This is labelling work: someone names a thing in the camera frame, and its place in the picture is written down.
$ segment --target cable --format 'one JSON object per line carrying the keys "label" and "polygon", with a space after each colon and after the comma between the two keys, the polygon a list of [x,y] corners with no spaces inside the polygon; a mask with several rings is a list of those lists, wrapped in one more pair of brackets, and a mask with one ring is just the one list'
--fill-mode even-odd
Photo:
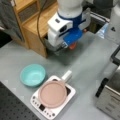
{"label": "cable", "polygon": [[40,11],[39,11],[39,13],[38,13],[38,18],[37,18],[37,33],[38,33],[39,40],[41,41],[41,43],[43,44],[44,47],[45,47],[45,44],[44,44],[44,42],[43,42],[43,40],[42,40],[42,38],[41,38],[41,35],[40,35],[40,24],[39,24],[39,20],[40,20],[41,13],[42,13],[42,11],[43,11],[46,3],[47,3],[47,0],[45,0],[43,6],[40,8]]}

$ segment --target black cable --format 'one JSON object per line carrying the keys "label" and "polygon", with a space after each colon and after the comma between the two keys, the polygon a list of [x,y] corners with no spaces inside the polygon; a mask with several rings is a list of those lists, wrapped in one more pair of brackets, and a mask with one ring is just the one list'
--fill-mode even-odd
{"label": "black cable", "polygon": [[[46,47],[46,45],[45,45],[45,43],[43,42],[43,40],[42,40],[42,38],[41,38],[41,35],[40,35],[40,24],[39,24],[39,20],[40,20],[41,13],[42,13],[42,11],[43,11],[46,3],[47,3],[47,0],[45,0],[43,6],[40,8],[40,11],[39,11],[39,13],[38,13],[38,18],[37,18],[37,33],[38,33],[39,40],[41,41],[41,43],[43,44],[44,47]],[[49,49],[49,50],[52,51],[52,52],[58,52],[58,51],[62,50],[63,48],[64,48],[64,47],[61,46],[61,47],[59,47],[57,50],[50,50],[50,49]]]}
{"label": "black cable", "polygon": [[47,0],[45,0],[44,4],[43,4],[42,7],[40,8],[40,11],[39,11],[39,13],[38,13],[38,18],[37,18],[37,33],[38,33],[39,40],[41,41],[41,43],[43,44],[43,46],[45,46],[45,44],[44,44],[44,42],[43,42],[43,40],[42,40],[42,38],[41,38],[41,35],[40,35],[40,24],[39,24],[39,20],[40,20],[41,13],[42,13],[42,11],[43,11],[46,3],[47,3]]}

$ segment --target table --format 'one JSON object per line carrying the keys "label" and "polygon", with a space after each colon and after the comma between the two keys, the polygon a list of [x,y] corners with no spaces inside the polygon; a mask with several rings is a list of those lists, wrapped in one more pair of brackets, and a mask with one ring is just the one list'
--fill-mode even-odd
{"label": "table", "polygon": [[117,47],[88,32],[79,40],[75,50],[66,50],[59,56],[49,53],[45,59],[12,41],[0,49],[0,80],[41,120],[46,120],[30,104],[30,98],[38,87],[26,87],[20,82],[22,69],[29,64],[41,64],[48,77],[61,77],[68,69],[72,70],[73,77],[68,83],[77,93],[55,120],[111,120],[96,108],[95,93],[103,78],[110,78],[118,68],[110,61]]}

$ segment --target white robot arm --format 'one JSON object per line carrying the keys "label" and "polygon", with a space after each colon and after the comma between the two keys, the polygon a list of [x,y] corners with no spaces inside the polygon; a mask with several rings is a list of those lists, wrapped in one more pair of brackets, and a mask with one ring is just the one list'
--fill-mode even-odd
{"label": "white robot arm", "polygon": [[[48,42],[54,48],[68,47],[82,36],[90,24],[90,10],[83,12],[85,0],[57,0],[58,11],[48,21]],[[117,0],[86,0],[99,8],[111,8]]]}

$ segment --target teal bowl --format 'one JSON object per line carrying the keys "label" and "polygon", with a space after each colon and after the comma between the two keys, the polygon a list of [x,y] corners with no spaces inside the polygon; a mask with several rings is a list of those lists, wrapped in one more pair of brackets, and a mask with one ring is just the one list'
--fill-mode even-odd
{"label": "teal bowl", "polygon": [[36,87],[44,81],[45,76],[46,71],[44,67],[38,64],[32,64],[22,70],[20,79],[24,85]]}

